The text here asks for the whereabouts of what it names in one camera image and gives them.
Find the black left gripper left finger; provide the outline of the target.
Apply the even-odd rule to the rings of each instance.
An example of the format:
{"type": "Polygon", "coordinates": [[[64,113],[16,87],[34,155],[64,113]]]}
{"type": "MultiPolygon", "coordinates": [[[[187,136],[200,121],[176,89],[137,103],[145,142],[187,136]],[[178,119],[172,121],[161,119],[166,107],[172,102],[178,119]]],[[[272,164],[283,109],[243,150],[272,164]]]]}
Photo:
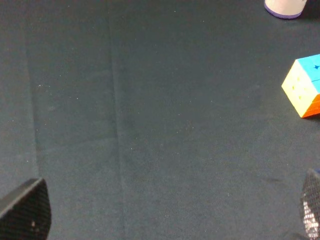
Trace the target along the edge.
{"type": "Polygon", "coordinates": [[[31,178],[0,199],[2,240],[46,240],[52,223],[47,183],[31,178]]]}

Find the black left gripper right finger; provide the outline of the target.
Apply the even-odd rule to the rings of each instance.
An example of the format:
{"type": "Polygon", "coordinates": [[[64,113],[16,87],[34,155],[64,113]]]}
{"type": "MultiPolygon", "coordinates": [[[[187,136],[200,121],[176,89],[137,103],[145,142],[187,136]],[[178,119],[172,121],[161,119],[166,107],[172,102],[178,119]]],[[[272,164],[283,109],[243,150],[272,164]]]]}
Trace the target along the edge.
{"type": "Polygon", "coordinates": [[[300,197],[300,218],[307,237],[320,239],[320,171],[308,169],[300,197]]]}

